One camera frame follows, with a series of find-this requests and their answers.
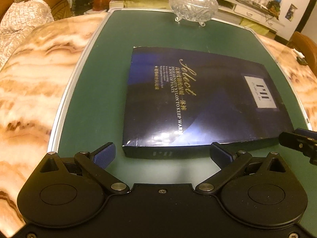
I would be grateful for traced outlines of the brown leather sofa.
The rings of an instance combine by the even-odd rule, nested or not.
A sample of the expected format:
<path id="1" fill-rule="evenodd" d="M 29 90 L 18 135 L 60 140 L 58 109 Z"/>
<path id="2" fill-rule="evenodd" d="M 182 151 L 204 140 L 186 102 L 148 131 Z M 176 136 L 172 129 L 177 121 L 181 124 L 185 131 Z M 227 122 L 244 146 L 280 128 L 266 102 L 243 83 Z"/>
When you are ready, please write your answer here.
<path id="1" fill-rule="evenodd" d="M 287 47 L 295 48 L 297 51 L 303 53 L 311 71 L 314 75 L 317 74 L 317 46 L 312 39 L 295 31 L 288 41 Z"/>
<path id="2" fill-rule="evenodd" d="M 14 0 L 1 0 L 1 20 Z M 69 18 L 72 16 L 69 2 L 67 0 L 22 0 L 22 4 L 43 4 L 48 7 L 54 20 Z"/>

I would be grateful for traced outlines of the left brown leather sofa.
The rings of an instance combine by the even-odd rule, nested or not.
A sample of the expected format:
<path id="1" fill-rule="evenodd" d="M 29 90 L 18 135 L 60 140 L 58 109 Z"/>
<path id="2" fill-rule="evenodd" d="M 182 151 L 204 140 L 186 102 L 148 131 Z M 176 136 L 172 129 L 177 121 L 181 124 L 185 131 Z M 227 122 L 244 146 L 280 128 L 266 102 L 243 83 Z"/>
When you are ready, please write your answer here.
<path id="1" fill-rule="evenodd" d="M 1 0 L 1 20 L 14 0 Z M 72 16 L 69 2 L 67 0 L 22 0 L 22 4 L 43 4 L 48 7 L 54 20 L 69 18 Z"/>

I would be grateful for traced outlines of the right brown leather sofa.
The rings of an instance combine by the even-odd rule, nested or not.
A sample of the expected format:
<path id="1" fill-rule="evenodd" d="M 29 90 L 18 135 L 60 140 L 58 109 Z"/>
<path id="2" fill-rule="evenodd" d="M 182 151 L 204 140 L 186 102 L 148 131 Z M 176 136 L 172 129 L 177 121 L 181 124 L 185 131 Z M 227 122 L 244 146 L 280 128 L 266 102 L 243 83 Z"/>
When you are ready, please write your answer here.
<path id="1" fill-rule="evenodd" d="M 297 51 L 303 53 L 311 71 L 314 75 L 317 74 L 317 46 L 312 39 L 295 31 L 288 41 L 287 47 L 295 48 Z"/>

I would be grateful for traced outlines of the dark blue box lid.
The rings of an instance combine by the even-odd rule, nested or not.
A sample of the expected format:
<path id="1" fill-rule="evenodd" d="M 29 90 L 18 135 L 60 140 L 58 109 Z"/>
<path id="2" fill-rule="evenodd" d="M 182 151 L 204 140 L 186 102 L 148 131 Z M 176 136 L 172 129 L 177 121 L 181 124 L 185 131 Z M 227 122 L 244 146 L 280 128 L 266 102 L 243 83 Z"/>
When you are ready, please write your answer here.
<path id="1" fill-rule="evenodd" d="M 292 130 L 264 65 L 185 49 L 133 49 L 122 137 L 127 157 L 204 157 L 214 142 L 273 140 Z"/>

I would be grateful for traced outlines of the crystal glass lidded bowl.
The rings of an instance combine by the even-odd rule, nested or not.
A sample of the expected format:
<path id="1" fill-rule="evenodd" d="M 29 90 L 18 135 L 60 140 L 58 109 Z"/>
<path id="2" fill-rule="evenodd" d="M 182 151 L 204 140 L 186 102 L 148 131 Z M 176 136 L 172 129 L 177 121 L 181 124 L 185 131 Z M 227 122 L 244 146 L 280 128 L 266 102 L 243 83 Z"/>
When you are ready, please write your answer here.
<path id="1" fill-rule="evenodd" d="M 187 20 L 201 27 L 214 17 L 219 8 L 217 0 L 169 0 L 169 5 L 176 15 L 176 22 Z"/>

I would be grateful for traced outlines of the white tv cabinet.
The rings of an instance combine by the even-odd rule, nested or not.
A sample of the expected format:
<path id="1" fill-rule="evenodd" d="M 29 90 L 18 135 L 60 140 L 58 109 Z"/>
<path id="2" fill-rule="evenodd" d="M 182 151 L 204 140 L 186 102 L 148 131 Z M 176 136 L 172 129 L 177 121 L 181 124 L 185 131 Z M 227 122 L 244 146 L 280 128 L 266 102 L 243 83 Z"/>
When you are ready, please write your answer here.
<path id="1" fill-rule="evenodd" d="M 284 27 L 268 10 L 240 0 L 111 0 L 110 7 L 173 10 L 176 21 L 186 19 L 202 25 L 212 18 L 234 24 L 250 21 L 255 32 L 262 27 L 276 33 Z"/>

